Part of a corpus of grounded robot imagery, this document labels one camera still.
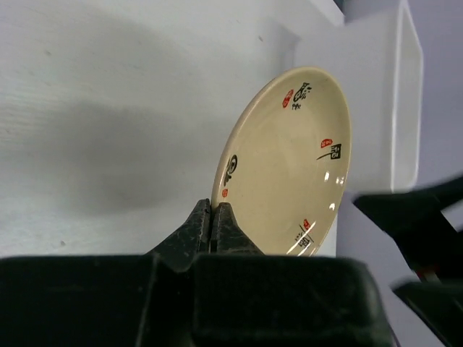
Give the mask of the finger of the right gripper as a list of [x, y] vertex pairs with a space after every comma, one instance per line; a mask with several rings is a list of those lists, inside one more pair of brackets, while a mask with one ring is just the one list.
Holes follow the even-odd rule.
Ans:
[[393, 287], [445, 346], [462, 346], [462, 283], [406, 282]]
[[462, 177], [410, 192], [363, 194], [353, 204], [389, 235], [414, 271], [462, 268], [462, 231], [442, 210], [462, 201]]

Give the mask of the beige round plate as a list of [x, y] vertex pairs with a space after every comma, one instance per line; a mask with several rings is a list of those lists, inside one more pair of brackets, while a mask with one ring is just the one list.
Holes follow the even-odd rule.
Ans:
[[211, 207], [230, 204], [264, 254], [312, 256], [338, 212], [351, 148], [338, 82], [317, 67], [290, 69], [239, 117], [216, 170]]

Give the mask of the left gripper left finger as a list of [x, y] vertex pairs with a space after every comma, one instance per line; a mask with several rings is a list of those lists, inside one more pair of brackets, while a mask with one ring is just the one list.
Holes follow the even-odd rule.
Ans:
[[188, 270], [211, 204], [146, 254], [1, 259], [3, 346], [191, 346]]

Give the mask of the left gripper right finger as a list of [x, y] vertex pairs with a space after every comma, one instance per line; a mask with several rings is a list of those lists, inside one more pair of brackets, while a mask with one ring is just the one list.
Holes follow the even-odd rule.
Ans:
[[392, 346], [367, 266], [349, 258], [201, 254], [193, 263], [197, 346]]

